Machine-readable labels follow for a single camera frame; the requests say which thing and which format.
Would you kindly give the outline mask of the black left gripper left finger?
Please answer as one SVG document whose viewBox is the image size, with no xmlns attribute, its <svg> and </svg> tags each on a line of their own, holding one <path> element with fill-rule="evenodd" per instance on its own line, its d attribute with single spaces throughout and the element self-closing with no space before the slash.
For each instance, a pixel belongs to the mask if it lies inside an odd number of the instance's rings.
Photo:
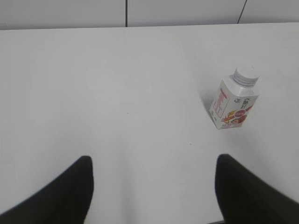
<svg viewBox="0 0 299 224">
<path fill-rule="evenodd" d="M 81 156 L 55 180 L 0 216 L 2 224 L 82 224 L 94 191 L 93 162 Z"/>
</svg>

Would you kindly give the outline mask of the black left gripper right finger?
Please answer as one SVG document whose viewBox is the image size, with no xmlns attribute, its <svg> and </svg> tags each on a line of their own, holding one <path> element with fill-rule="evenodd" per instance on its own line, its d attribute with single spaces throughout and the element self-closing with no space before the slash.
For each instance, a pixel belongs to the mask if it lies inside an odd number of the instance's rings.
<svg viewBox="0 0 299 224">
<path fill-rule="evenodd" d="M 229 154 L 217 158 L 215 194 L 225 224 L 297 224 L 299 204 Z"/>
</svg>

